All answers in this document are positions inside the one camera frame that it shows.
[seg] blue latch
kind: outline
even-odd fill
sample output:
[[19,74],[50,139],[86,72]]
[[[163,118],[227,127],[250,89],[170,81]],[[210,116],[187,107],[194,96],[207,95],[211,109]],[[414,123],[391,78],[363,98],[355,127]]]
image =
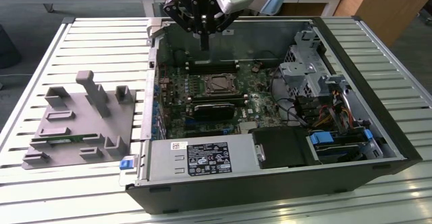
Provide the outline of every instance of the blue latch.
[[373,135],[371,130],[370,129],[366,129],[365,130],[365,134],[366,134],[367,139],[371,141],[374,139],[374,135]]
[[335,142],[333,134],[329,131],[317,132],[311,135],[313,144]]
[[134,169],[134,159],[121,161],[121,170]]

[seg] sticker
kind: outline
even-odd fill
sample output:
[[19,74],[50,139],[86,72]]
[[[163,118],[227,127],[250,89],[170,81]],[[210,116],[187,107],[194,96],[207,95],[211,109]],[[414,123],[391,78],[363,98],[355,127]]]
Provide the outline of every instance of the sticker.
[[187,145],[191,176],[233,172],[229,143]]
[[171,142],[171,150],[186,150],[189,142]]

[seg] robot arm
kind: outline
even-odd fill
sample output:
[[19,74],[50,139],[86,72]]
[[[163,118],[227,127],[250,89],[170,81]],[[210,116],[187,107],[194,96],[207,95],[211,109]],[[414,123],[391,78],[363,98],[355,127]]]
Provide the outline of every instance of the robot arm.
[[209,50],[209,39],[222,32],[246,8],[274,15],[285,0],[167,0],[165,11],[177,23],[201,39],[202,50]]

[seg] floor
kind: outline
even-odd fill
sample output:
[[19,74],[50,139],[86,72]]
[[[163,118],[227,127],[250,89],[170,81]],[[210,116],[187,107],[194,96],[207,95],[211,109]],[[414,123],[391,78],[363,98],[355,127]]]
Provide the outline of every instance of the floor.
[[[65,17],[142,17],[141,4],[105,5],[55,5],[57,12],[47,13],[43,5],[0,4],[0,24],[3,25],[21,53],[22,62],[7,69],[0,69],[0,130],[9,120],[15,104],[25,91],[45,52],[50,46]],[[432,92],[432,26],[417,18],[405,34],[393,46],[397,57],[402,60],[415,77]]]

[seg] metal table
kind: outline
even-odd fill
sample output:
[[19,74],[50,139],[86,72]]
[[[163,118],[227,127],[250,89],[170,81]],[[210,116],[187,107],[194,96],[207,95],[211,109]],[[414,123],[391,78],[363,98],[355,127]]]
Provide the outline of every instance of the metal table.
[[425,161],[354,192],[235,207],[147,214],[119,185],[119,163],[23,170],[50,86],[85,92],[75,73],[94,70],[106,90],[137,89],[138,149],[149,66],[147,18],[86,18],[61,26],[0,134],[0,222],[62,223],[419,223],[432,218],[431,95],[362,21],[326,18],[338,40]]

